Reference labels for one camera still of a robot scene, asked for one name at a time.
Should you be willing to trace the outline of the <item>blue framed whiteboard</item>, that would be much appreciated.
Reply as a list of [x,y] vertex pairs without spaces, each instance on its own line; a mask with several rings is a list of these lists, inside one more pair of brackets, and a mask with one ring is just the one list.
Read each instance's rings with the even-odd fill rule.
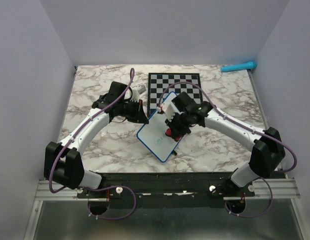
[[166,115],[158,113],[158,110],[150,115],[148,124],[144,124],[136,134],[137,139],[162,163],[165,163],[171,155],[174,155],[175,148],[179,141],[166,136],[168,126],[165,123]]

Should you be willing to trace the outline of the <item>black white chessboard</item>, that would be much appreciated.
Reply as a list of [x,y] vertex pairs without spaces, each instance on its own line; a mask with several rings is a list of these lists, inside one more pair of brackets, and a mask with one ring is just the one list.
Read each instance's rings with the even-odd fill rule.
[[157,108],[160,97],[163,91],[174,83],[183,82],[169,88],[162,99],[164,100],[171,92],[187,93],[197,104],[203,101],[202,92],[195,86],[188,83],[193,83],[201,87],[201,80],[199,73],[155,73],[148,74],[147,84],[147,116],[149,117]]

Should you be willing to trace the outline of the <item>red bow-shaped eraser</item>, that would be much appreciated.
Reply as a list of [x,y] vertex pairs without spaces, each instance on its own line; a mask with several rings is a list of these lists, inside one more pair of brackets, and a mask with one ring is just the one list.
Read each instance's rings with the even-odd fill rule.
[[183,136],[180,135],[177,131],[168,128],[165,132],[165,135],[167,137],[170,137],[171,139],[173,139],[175,142],[178,142]]

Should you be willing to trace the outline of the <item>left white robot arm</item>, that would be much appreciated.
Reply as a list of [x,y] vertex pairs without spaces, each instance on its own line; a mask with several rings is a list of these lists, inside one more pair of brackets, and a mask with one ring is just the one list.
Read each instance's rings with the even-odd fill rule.
[[148,124],[140,95],[145,86],[130,87],[113,81],[109,91],[92,103],[81,124],[60,142],[50,142],[45,149],[44,177],[70,189],[87,188],[96,198],[102,197],[106,185],[100,173],[86,170],[82,155],[95,136],[115,117],[136,124]]

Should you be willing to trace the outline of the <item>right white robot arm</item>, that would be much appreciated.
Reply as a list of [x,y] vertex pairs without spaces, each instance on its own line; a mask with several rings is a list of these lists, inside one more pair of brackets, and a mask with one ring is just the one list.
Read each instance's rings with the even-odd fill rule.
[[166,136],[175,141],[190,134],[192,126],[199,125],[228,136],[250,151],[249,162],[237,168],[225,183],[225,191],[231,196],[238,195],[246,184],[259,177],[268,178],[286,155],[277,129],[253,128],[225,115],[208,101],[196,103],[185,92],[166,100],[157,110],[166,116]]

